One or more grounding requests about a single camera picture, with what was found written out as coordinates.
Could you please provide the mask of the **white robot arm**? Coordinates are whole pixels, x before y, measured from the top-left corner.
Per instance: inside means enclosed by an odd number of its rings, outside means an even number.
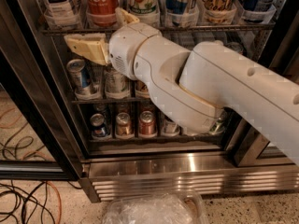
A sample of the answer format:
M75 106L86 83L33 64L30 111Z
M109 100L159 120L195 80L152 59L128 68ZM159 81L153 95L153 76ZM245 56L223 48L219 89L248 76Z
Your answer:
M229 107L299 164L299 85L249 58L217 42L185 49L143 22L64 40L77 55L142 81L180 127L206 133Z

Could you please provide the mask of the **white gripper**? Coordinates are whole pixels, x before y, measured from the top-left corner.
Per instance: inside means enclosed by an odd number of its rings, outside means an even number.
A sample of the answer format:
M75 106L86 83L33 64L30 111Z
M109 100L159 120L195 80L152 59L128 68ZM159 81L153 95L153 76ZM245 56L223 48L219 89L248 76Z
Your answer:
M109 48L105 34L71 34L65 35L64 41L72 52L97 64L112 66L121 74L136 80L134 74L134 60L142 44L152 36L162 33L143 22L135 15L123 8L115 9L119 26L109 39Z

